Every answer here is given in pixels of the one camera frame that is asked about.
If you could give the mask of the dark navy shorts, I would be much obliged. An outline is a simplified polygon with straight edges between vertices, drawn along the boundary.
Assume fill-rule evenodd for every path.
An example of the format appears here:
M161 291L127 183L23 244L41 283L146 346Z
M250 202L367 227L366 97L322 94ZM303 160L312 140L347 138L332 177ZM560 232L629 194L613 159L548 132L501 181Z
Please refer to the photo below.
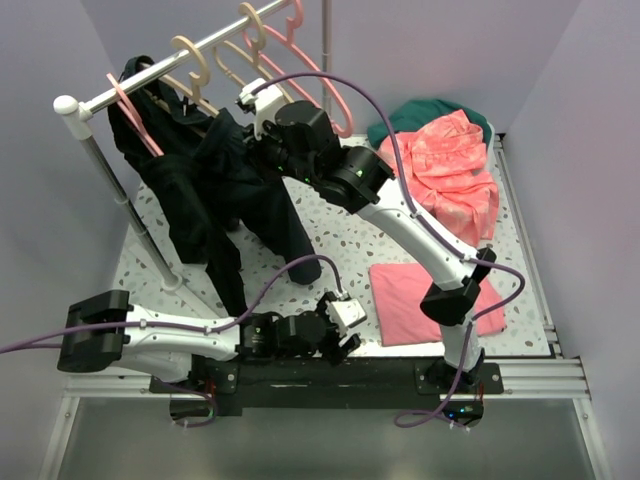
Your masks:
M265 180L256 171L243 142L243 128L226 109L209 116L160 81L129 93L128 98L132 102L144 96L198 136L194 159L202 169L201 196L226 234L229 222L239 220L288 262L313 253L283 182Z

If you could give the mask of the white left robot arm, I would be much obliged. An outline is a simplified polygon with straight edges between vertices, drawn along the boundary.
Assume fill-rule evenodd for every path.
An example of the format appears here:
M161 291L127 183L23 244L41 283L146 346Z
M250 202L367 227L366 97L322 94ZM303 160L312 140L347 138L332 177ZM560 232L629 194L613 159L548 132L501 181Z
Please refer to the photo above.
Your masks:
M354 329L366 318L346 293L327 292L315 309L295 315L197 318L134 305L128 292L111 290L70 306L57 368L85 374L116 366L196 392L207 380L200 360L268 364L320 356L338 365L359 347Z

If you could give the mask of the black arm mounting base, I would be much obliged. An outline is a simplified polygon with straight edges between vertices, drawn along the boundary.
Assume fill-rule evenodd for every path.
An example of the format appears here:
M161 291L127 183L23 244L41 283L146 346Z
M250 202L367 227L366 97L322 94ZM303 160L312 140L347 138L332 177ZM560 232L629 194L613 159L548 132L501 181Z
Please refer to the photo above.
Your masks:
M257 364L197 357L187 380L154 378L149 391L178 397L170 402L176 419L208 414L205 399L183 397L191 391L211 396L220 417L247 409L433 410L453 377L434 357L349 357L338 366L322 358Z

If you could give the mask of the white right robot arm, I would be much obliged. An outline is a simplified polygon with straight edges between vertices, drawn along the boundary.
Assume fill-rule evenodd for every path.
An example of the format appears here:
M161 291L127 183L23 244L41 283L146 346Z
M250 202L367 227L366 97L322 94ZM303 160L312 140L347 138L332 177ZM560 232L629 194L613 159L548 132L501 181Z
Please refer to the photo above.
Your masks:
M469 392L481 380L485 354L472 321L489 249L470 247L417 206L391 167L367 147L344 147L327 113L309 101L242 100L254 116L247 141L267 178L289 177L323 200L376 226L430 275L420 310L441 330L444 356L430 382Z

